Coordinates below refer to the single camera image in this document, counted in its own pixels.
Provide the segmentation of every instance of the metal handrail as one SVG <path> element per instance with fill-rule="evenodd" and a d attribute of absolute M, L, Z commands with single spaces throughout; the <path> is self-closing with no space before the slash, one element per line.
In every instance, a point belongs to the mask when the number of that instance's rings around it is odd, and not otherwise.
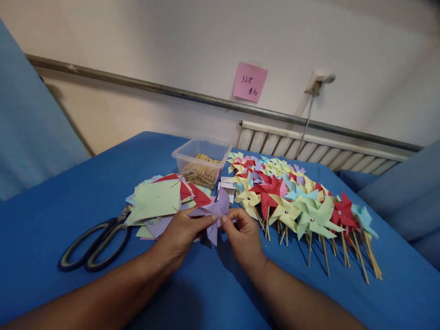
<path fill-rule="evenodd" d="M 297 117 L 295 115 L 289 115 L 282 112 L 272 111 L 269 109 L 263 109 L 255 107 L 252 105 L 242 104 L 226 99 L 220 99 L 214 96 L 204 95 L 200 93 L 190 92 L 184 89 L 174 88 L 170 86 L 156 84 L 154 82 L 148 82 L 141 79 L 130 78 L 110 72 L 105 72 L 101 70 L 95 70 L 92 68 L 79 66 L 76 64 L 70 64 L 66 62 L 61 62 L 57 60 L 51 60 L 44 57 L 34 56 L 26 54 L 27 59 L 33 66 L 43 67 L 46 69 L 51 69 L 55 71 L 67 72 L 77 76 L 88 77 L 96 80 L 101 80 L 108 83 L 114 83 L 122 86 L 128 86 L 132 88 L 142 89 L 154 93 L 165 94 L 180 99 L 188 99 L 195 102 L 205 103 L 208 105 L 214 105 L 225 109 L 231 109 L 239 112 L 248 113 L 255 116 L 260 116 L 269 119 L 275 119 L 278 121 L 283 121 L 295 125 L 305 126 L 306 119 Z M 380 137 L 373 134 L 368 134 L 364 132 L 358 132 L 349 128 L 344 128 L 340 126 L 335 126 L 331 124 L 326 124 L 319 121 L 310 120 L 308 127 L 330 132 L 334 134 L 344 135 L 350 138 L 356 138 L 363 141 L 378 143 L 394 148 L 399 148 L 403 150 L 418 152 L 423 147 L 400 142 L 393 139 L 388 139 L 385 137 Z"/>

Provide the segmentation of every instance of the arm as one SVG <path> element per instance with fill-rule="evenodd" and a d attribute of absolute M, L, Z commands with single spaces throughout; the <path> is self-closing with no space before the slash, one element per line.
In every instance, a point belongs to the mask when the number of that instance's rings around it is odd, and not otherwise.
<path fill-rule="evenodd" d="M 231 222 L 238 218 L 235 228 Z M 343 307 L 268 260 L 261 250 L 259 227 L 244 209 L 222 215 L 232 250 L 282 329 L 365 329 Z"/>
<path fill-rule="evenodd" d="M 193 210 L 177 213 L 147 252 L 2 329 L 122 329 L 179 269 L 198 233 L 217 220 L 191 219 Z"/>

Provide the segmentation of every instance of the white wall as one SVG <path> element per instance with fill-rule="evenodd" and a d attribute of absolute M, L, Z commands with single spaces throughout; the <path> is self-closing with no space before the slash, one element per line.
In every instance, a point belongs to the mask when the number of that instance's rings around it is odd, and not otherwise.
<path fill-rule="evenodd" d="M 312 71 L 329 69 L 336 81 L 314 103 L 312 119 L 420 145 L 440 138 L 439 20 L 425 1 L 3 0 L 0 17 L 26 53 L 225 99 L 235 99 L 238 62 L 259 65 L 269 73 L 258 106 L 299 116 L 307 114 Z M 144 130 L 235 143 L 240 119 L 287 128 L 42 75 L 96 153 Z"/>

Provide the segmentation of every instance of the electrical cable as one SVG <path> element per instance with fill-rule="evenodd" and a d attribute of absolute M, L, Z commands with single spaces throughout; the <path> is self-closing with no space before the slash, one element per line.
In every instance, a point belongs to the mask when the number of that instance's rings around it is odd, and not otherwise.
<path fill-rule="evenodd" d="M 295 160 L 298 160 L 299 152 L 301 151 L 301 148 L 303 147 L 304 136 L 306 135 L 306 130 L 307 130 L 307 127 L 308 127 L 308 122 L 310 121 L 310 115 L 312 114 L 312 105 L 313 105 L 313 99 L 314 98 L 315 97 L 312 96 L 312 98 L 310 99 L 310 106 L 308 108 L 307 122 L 306 122 L 306 126 L 304 127 L 304 132 L 302 133 L 301 143 L 299 144 L 299 148 L 298 148 L 298 151 L 297 151 L 297 155 L 295 156 Z"/>

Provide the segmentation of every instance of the forearm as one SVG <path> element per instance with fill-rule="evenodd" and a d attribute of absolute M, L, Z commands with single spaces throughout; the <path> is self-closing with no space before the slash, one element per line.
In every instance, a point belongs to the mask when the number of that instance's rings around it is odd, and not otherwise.
<path fill-rule="evenodd" d="M 171 275 L 154 249 L 9 323 L 11 329 L 121 329 Z"/>
<path fill-rule="evenodd" d="M 248 276 L 282 329 L 365 329 L 339 304 L 270 260 Z"/>

